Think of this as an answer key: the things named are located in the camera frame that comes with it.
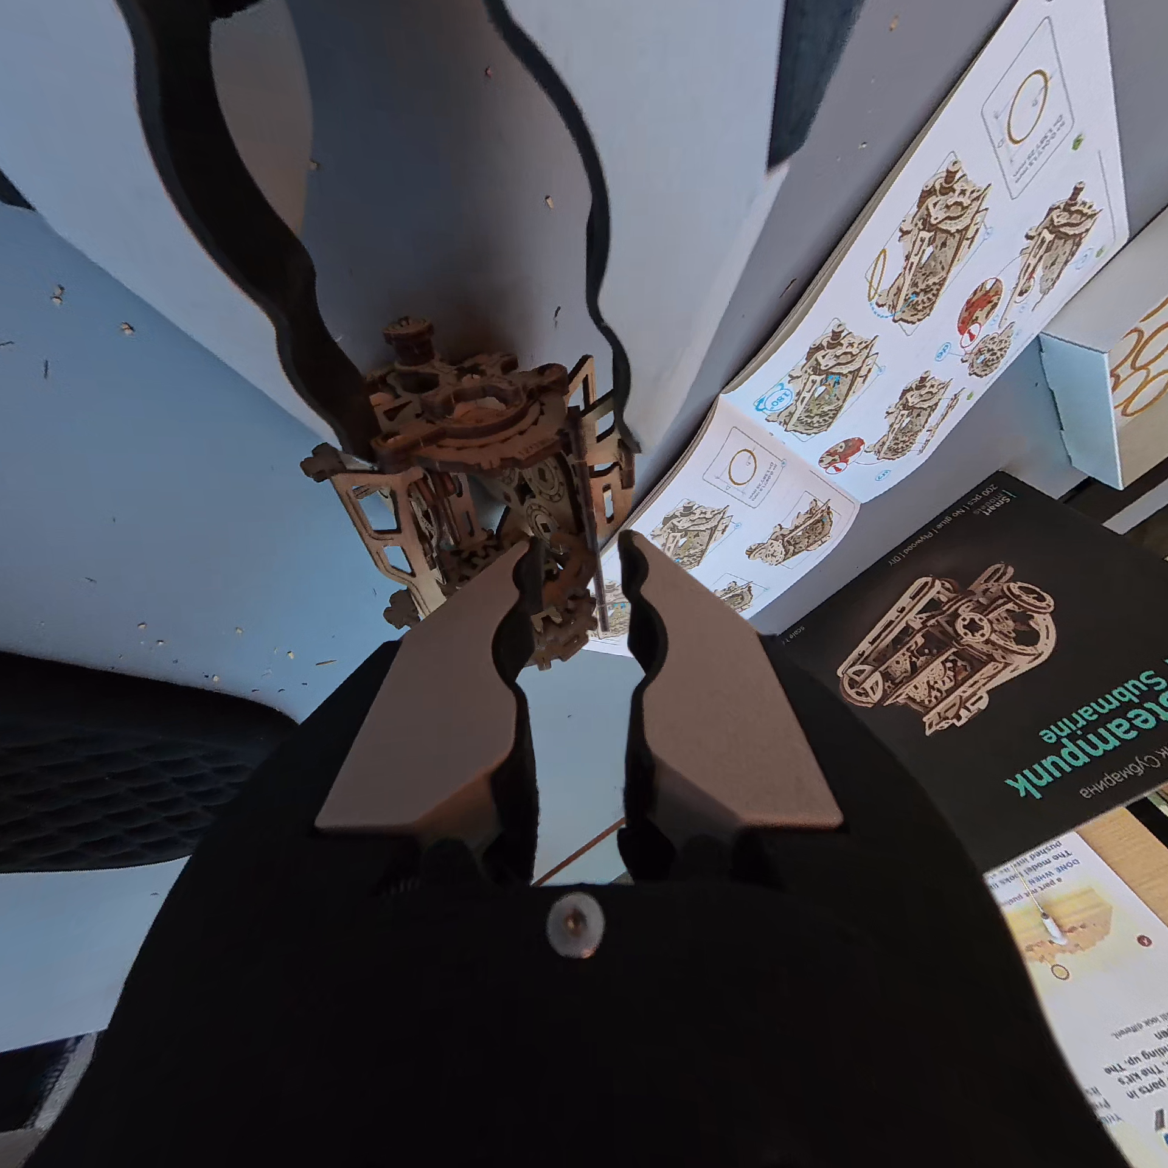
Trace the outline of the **open instruction booklet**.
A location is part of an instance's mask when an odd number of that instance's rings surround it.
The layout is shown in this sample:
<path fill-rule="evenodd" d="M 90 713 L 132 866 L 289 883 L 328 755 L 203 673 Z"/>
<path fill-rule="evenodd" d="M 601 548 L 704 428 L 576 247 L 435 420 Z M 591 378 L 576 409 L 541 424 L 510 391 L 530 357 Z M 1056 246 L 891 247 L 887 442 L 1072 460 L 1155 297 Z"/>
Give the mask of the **open instruction booklet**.
<path fill-rule="evenodd" d="M 625 529 L 766 606 L 1126 239 L 1104 2 L 1015 2 Z"/>

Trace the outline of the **white box with gold rings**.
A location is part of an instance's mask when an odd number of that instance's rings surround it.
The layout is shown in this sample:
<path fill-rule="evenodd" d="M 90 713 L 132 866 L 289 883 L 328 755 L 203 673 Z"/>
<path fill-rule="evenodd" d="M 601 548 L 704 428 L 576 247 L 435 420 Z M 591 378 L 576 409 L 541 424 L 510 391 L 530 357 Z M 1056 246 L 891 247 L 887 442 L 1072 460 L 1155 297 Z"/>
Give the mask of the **white box with gold rings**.
<path fill-rule="evenodd" d="M 1129 489 L 1168 454 L 1168 214 L 1100 270 L 1042 332 L 1076 469 Z"/>

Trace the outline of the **black puzzle kit box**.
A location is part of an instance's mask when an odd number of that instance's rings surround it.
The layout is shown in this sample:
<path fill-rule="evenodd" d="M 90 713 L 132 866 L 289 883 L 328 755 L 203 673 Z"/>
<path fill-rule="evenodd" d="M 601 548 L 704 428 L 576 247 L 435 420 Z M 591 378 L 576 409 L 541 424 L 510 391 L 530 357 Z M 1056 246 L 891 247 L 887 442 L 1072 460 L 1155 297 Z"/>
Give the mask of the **black puzzle kit box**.
<path fill-rule="evenodd" d="M 1164 562 L 992 475 L 782 632 L 982 867 L 1155 786 Z"/>

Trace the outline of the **black textured pad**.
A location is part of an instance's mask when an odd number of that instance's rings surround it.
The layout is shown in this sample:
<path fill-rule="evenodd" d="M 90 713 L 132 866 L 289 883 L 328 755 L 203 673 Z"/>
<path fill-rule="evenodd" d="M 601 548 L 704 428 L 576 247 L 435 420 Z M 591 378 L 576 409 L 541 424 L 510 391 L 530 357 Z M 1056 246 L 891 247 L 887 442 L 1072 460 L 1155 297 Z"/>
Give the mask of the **black textured pad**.
<path fill-rule="evenodd" d="M 240 697 L 0 655 L 0 870 L 183 859 L 295 728 Z"/>

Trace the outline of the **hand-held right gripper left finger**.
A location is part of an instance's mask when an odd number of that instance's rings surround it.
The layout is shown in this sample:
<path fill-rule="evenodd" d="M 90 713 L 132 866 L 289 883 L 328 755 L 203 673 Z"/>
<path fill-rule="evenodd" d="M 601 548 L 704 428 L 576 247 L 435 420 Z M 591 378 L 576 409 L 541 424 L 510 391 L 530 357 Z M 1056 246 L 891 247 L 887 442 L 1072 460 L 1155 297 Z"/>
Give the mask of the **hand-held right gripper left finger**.
<path fill-rule="evenodd" d="M 492 880 L 531 880 L 537 789 L 516 677 L 535 606 L 537 541 L 521 539 L 396 643 L 319 831 L 458 839 Z"/>

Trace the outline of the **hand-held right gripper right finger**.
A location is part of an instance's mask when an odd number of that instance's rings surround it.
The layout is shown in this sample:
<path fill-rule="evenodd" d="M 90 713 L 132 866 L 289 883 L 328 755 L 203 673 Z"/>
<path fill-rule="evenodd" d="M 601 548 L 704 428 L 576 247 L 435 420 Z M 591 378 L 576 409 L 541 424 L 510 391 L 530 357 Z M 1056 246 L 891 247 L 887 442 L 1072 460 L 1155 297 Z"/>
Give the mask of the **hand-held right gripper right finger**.
<path fill-rule="evenodd" d="M 629 702 L 620 854 L 662 880 L 682 847 L 836 831 L 843 814 L 756 631 L 641 532 L 620 536 Z"/>

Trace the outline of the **plywood parts sheet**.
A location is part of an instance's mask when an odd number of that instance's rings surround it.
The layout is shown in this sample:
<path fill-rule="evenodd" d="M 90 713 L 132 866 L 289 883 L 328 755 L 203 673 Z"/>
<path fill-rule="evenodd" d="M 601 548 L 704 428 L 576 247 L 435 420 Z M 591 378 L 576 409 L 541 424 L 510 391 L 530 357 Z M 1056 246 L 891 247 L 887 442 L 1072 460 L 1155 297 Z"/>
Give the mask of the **plywood parts sheet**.
<path fill-rule="evenodd" d="M 1081 826 L 1077 837 L 1162 924 L 1168 920 L 1164 797 L 1142 797 Z"/>

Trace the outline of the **wooden mechanical puzzle model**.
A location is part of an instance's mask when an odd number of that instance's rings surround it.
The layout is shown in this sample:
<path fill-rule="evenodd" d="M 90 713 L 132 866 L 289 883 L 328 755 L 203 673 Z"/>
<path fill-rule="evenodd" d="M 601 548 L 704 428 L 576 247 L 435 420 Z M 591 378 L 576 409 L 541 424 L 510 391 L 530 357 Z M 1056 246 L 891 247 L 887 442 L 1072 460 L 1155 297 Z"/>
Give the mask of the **wooden mechanical puzzle model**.
<path fill-rule="evenodd" d="M 444 361 L 433 325 L 385 329 L 396 361 L 365 378 L 379 424 L 372 462 L 314 445 L 305 477 L 328 483 L 376 569 L 398 585 L 385 620 L 408 631 L 521 539 L 546 548 L 531 664 L 571 659 L 596 616 L 601 548 L 632 510 L 634 454 L 592 357 L 520 370 L 513 353 Z"/>

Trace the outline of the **colour printed leaflet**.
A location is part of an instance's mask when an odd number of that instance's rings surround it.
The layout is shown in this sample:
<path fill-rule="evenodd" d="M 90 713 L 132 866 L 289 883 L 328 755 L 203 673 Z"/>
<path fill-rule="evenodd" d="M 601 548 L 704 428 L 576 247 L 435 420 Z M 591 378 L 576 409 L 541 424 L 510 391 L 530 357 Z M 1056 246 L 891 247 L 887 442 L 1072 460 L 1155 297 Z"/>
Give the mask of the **colour printed leaflet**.
<path fill-rule="evenodd" d="M 1064 833 L 985 874 L 1047 1024 L 1131 1166 L 1168 1162 L 1168 932 Z"/>

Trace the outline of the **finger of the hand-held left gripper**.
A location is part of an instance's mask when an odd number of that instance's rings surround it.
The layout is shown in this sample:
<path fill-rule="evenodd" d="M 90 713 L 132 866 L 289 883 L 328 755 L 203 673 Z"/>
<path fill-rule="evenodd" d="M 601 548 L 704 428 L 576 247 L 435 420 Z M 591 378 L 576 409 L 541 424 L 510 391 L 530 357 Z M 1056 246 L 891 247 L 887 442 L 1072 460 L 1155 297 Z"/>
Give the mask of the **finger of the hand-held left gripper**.
<path fill-rule="evenodd" d="M 634 495 L 680 420 L 785 166 L 782 2 L 485 2 L 516 96 L 481 96 L 481 337 L 626 357 Z"/>
<path fill-rule="evenodd" d="M 3 2 L 3 173 L 46 226 L 314 432 L 369 391 L 214 89 L 215 2 Z"/>

